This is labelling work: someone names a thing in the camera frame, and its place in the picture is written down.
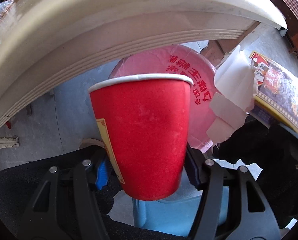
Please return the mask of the white tissue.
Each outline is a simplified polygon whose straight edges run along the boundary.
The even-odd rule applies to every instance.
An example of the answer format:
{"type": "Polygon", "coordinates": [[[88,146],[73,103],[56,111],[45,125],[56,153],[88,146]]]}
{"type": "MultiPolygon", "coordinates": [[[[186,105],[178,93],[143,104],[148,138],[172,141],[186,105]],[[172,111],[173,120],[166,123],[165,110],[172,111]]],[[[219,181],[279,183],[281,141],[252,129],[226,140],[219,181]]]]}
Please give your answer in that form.
{"type": "Polygon", "coordinates": [[[216,116],[206,131],[214,144],[224,142],[243,126],[247,113],[255,104],[255,68],[237,46],[231,55],[218,67],[214,94],[209,107],[216,116]]]}

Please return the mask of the red paper cup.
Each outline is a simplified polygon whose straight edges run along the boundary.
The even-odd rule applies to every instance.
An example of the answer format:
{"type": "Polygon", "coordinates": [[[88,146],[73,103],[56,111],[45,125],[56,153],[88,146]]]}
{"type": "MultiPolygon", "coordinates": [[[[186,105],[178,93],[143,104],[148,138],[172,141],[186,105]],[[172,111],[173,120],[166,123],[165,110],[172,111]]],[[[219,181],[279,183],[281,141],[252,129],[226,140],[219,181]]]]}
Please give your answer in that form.
{"type": "Polygon", "coordinates": [[[153,73],[117,77],[89,88],[109,160],[132,198],[159,200],[177,191],[192,86],[185,75],[153,73]]]}

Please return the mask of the dark playing card pack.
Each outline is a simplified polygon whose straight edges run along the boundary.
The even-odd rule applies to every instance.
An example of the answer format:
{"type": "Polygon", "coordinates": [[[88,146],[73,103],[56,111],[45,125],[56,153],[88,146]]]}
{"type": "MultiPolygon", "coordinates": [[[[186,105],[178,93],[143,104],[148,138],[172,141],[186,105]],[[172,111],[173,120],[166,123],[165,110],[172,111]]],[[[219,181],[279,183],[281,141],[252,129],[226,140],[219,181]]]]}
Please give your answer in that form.
{"type": "Polygon", "coordinates": [[[272,59],[253,51],[255,105],[298,134],[298,78],[272,59]]]}

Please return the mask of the blue plastic stool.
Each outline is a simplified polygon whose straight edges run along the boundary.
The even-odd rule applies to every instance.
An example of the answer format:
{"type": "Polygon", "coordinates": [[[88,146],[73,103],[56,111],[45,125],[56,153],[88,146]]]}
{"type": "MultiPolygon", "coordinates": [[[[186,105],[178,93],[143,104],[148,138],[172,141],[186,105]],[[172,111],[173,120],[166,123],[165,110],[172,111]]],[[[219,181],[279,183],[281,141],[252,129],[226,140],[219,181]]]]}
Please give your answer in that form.
{"type": "Polygon", "coordinates": [[[134,226],[141,229],[187,237],[202,198],[197,196],[179,200],[142,201],[133,199],[134,226]]]}

